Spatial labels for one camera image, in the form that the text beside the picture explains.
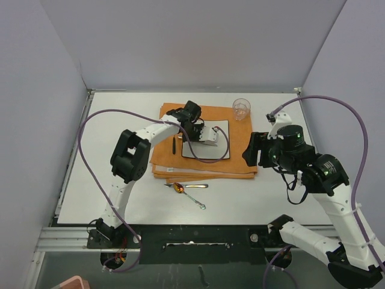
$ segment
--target gray wall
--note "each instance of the gray wall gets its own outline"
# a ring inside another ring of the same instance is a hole
[[[55,208],[85,86],[38,0],[0,9],[0,288],[22,288]]]
[[[351,104],[369,134],[369,156],[357,200],[385,244],[385,1],[348,0],[304,85],[304,94],[334,96]],[[338,157],[351,180],[363,141],[351,113],[327,101],[304,101],[320,152]]]
[[[303,84],[344,2],[42,0],[42,5],[91,89],[291,92]]]

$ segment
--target spoon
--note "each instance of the spoon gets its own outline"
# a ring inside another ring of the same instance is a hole
[[[178,182],[175,182],[173,184],[173,188],[174,190],[177,192],[177,193],[180,193],[180,194],[185,194],[186,196],[188,196],[195,204],[197,204],[199,206],[199,208],[205,210],[206,209],[206,206],[204,204],[202,204],[201,202],[198,202],[197,200],[195,200],[192,196],[190,196],[188,193],[185,192],[185,189],[183,188],[183,186],[178,183]]]

